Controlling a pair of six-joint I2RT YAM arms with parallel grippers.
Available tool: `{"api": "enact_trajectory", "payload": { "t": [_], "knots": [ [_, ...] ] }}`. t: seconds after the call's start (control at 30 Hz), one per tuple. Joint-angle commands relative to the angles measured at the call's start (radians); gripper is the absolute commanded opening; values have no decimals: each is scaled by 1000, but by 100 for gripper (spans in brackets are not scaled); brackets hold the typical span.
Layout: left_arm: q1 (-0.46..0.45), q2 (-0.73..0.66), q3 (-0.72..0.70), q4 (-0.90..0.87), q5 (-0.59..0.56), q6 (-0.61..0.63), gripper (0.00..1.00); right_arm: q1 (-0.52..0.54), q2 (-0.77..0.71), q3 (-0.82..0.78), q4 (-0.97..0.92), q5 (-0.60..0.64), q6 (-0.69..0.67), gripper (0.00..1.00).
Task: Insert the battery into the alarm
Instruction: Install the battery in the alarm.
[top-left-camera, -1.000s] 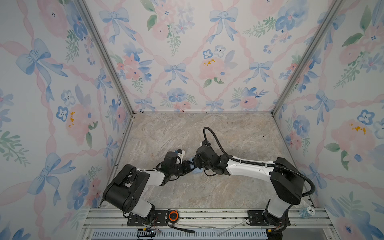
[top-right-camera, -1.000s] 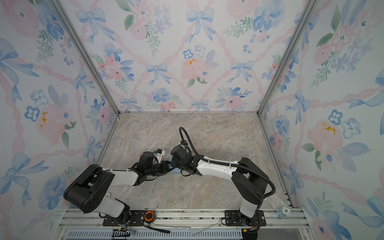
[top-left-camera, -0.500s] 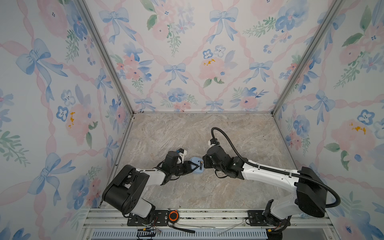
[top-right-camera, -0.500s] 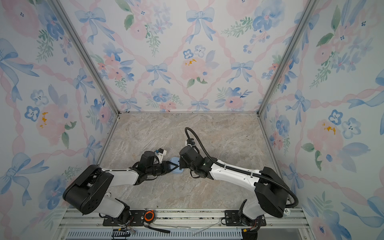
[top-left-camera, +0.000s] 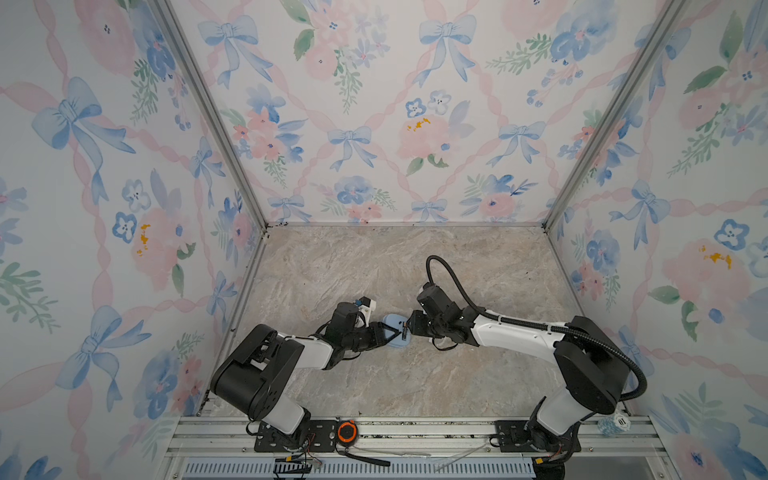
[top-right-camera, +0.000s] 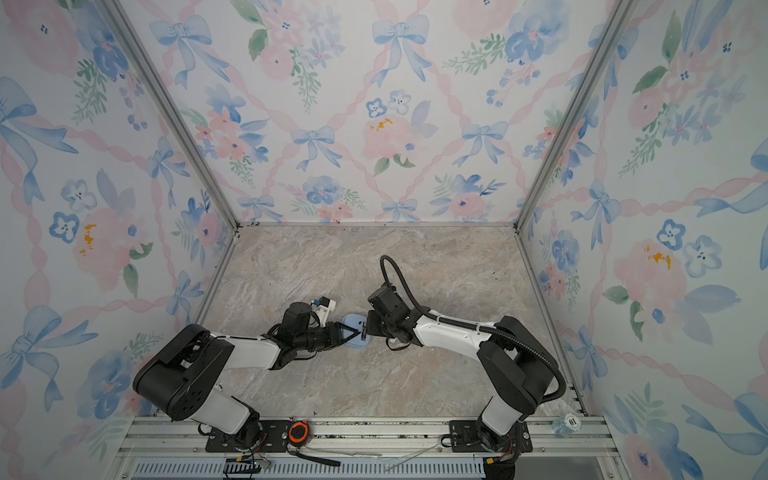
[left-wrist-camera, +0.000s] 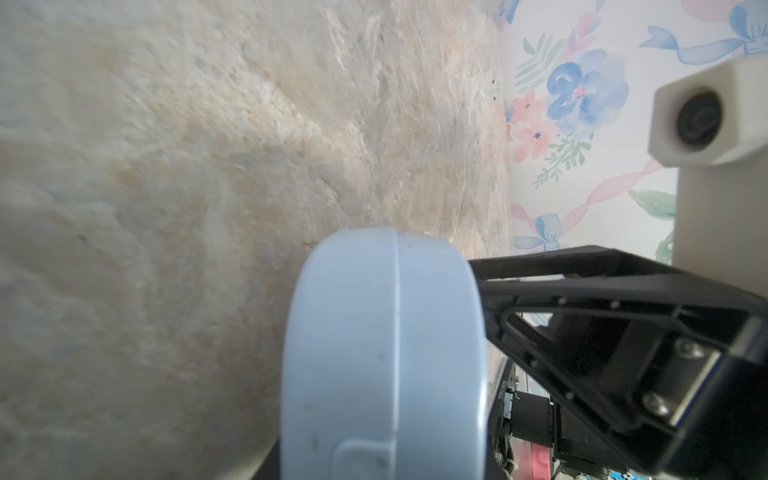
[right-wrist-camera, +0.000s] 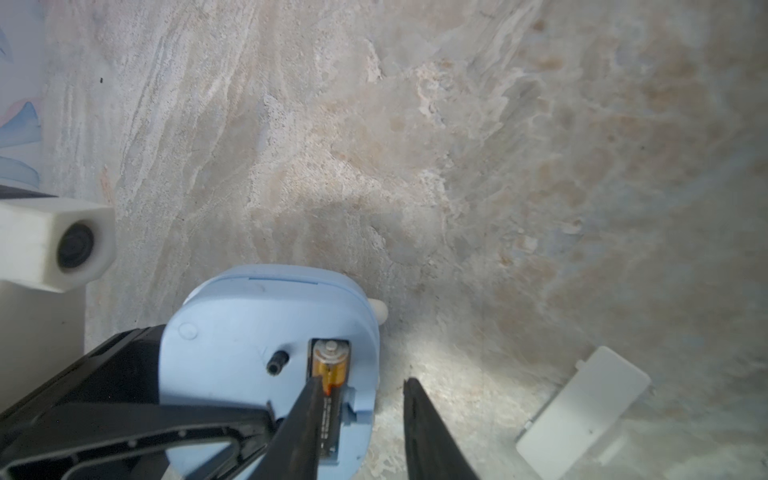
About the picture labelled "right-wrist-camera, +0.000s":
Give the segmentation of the AA battery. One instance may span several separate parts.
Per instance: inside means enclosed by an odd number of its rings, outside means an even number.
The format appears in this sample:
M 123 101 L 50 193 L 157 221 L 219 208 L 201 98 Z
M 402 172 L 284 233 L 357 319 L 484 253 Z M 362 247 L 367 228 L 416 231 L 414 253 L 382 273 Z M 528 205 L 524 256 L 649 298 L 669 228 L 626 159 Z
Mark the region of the AA battery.
M 351 348 L 348 341 L 319 339 L 312 345 L 311 377 L 319 377 L 323 390 L 320 428 L 321 459 L 337 456 L 343 389 L 347 381 Z

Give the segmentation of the white battery cover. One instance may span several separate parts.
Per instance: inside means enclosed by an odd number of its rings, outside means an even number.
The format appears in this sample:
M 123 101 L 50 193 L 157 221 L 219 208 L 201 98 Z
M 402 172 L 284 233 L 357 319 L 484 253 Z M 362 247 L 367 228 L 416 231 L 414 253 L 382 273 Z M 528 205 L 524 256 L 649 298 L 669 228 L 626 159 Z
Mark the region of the white battery cover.
M 651 378 L 606 346 L 529 421 L 516 449 L 542 479 L 562 478 L 650 386 Z

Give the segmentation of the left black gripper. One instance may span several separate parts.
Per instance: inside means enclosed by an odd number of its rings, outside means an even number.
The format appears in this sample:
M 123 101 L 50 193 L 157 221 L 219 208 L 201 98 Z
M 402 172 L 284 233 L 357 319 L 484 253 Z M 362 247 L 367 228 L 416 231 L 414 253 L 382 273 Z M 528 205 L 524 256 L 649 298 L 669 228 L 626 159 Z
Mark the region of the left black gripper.
M 125 472 L 169 449 L 221 445 L 191 479 L 233 479 L 277 431 L 262 409 L 157 405 L 163 325 L 114 335 L 1 413 L 4 479 Z

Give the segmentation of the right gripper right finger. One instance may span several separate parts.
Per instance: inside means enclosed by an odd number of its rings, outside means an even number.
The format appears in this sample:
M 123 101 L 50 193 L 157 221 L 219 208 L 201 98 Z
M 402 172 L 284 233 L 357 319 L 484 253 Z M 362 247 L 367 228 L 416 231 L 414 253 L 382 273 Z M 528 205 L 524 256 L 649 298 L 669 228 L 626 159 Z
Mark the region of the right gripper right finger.
M 477 480 L 477 474 L 460 451 L 419 380 L 413 377 L 407 379 L 403 394 L 403 427 L 409 478 Z

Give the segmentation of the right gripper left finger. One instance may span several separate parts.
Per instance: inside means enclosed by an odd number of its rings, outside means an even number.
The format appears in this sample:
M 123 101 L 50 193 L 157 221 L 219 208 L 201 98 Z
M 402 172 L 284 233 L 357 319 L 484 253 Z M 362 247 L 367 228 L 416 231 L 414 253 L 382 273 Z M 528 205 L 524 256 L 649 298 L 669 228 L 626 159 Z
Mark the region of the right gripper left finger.
M 324 408 L 320 377 L 311 377 L 250 479 L 315 480 Z

